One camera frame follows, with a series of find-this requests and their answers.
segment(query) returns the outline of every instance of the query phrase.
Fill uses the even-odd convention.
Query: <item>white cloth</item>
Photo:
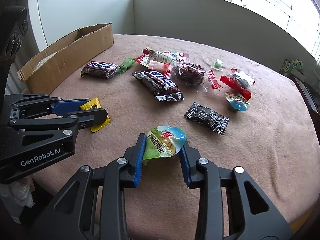
[[[34,205],[32,191],[34,191],[34,185],[31,177],[25,177],[7,185],[0,184],[0,196],[11,198],[21,207]]]

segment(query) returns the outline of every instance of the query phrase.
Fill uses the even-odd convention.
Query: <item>yellow candy wrapper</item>
[[[89,101],[88,103],[85,103],[83,106],[80,106],[81,110],[90,110],[90,109],[97,109],[97,108],[102,108],[99,103],[98,98],[94,98],[91,101]],[[90,130],[92,132],[97,132],[97,131],[101,130],[102,128],[104,128],[110,122],[111,122],[111,119],[109,117],[107,117],[107,119],[104,121],[103,124],[90,127]]]

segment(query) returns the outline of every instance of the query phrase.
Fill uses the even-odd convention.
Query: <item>cardboard box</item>
[[[18,71],[18,77],[30,93],[50,94],[74,71],[113,43],[111,23],[76,30],[29,60]]]

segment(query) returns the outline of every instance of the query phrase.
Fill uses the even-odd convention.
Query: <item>white wall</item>
[[[133,0],[28,0],[39,50],[68,33],[112,22],[114,34],[134,33]]]
[[[224,49],[279,72],[302,60],[306,82],[316,60],[290,34],[264,17],[224,0],[134,0],[135,33],[194,41]]]

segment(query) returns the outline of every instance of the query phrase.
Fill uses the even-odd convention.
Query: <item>clear plastic wrapper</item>
[[[232,68],[231,71],[232,74],[221,76],[220,81],[249,100],[252,86],[255,83],[254,79],[240,69]]]
[[[200,85],[204,81],[205,70],[203,67],[192,63],[180,63],[175,67],[175,77],[186,85]]]
[[[160,72],[168,79],[172,77],[172,66],[170,63],[161,63],[158,61],[150,60],[148,68]]]
[[[217,59],[216,62],[211,66],[211,68],[215,69],[215,70],[223,70],[223,62],[220,59]]]
[[[177,66],[180,62],[190,62],[188,53],[172,52],[172,51],[157,51],[146,48],[143,50],[143,55],[138,57],[136,61],[145,67],[149,67],[151,60],[169,63]]]

